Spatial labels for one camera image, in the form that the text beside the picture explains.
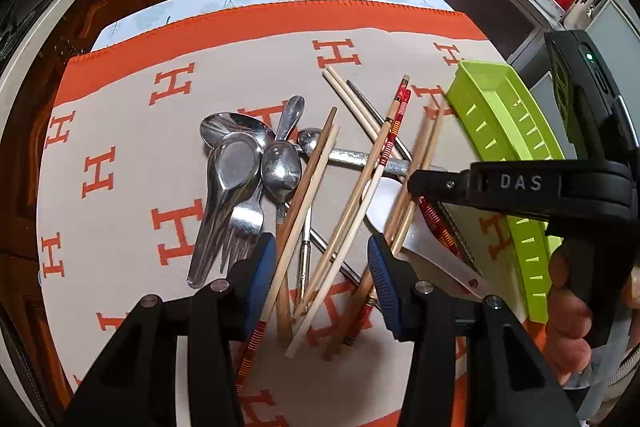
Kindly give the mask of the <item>person's right hand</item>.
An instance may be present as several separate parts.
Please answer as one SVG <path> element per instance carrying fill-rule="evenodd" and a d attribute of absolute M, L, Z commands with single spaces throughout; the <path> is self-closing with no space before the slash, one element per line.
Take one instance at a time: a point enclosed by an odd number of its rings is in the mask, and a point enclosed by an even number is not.
<path fill-rule="evenodd" d="M 591 360 L 585 337 L 592 325 L 591 311 L 567 286 L 570 267 L 562 247 L 556 248 L 549 265 L 547 342 L 544 357 L 560 385 L 582 373 Z"/>

